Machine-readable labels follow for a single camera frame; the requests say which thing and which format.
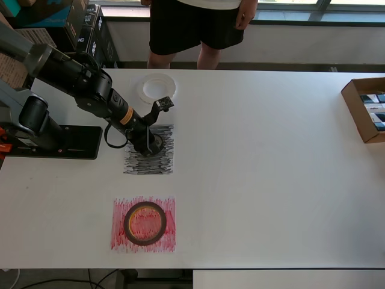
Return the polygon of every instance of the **window sill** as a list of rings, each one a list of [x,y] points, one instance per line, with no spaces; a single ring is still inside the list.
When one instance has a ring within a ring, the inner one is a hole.
[[[102,4],[103,14],[111,22],[149,22],[150,9],[131,5],[106,5],[108,1],[95,1]],[[385,14],[373,12],[328,11],[269,11],[259,10],[252,25],[297,25],[297,26],[356,26],[385,27]]]

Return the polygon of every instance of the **black mounting plate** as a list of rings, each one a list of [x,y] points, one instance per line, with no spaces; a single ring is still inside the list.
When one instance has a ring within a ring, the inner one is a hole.
[[[66,134],[66,143],[55,151],[27,146],[16,138],[8,138],[13,145],[8,157],[25,158],[70,158],[78,160],[95,160],[102,138],[102,128],[98,126],[61,125]]]

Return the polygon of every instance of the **white shirt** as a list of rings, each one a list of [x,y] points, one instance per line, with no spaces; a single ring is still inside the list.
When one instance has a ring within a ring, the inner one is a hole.
[[[214,10],[230,10],[239,7],[241,0],[178,0],[181,3],[191,6],[214,9]]]

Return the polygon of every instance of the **black shorts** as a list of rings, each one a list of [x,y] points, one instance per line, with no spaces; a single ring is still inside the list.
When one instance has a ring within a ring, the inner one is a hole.
[[[178,0],[152,0],[150,49],[158,55],[177,53],[202,41],[214,49],[241,43],[243,30],[235,29],[238,8],[212,10]]]

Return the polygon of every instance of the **paper sheet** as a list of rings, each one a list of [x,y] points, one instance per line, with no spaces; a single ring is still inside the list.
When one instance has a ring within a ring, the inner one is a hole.
[[[124,220],[132,206],[139,202],[153,202],[159,205],[166,215],[164,235],[154,244],[138,246],[131,243],[124,230]],[[133,199],[116,199],[112,216],[111,250],[119,253],[137,252],[174,252],[176,246],[175,198],[135,197]]]
[[[144,157],[129,143],[126,146],[124,173],[131,175],[166,175],[174,170],[174,125],[151,126],[153,134],[163,138],[163,150],[154,156]]]

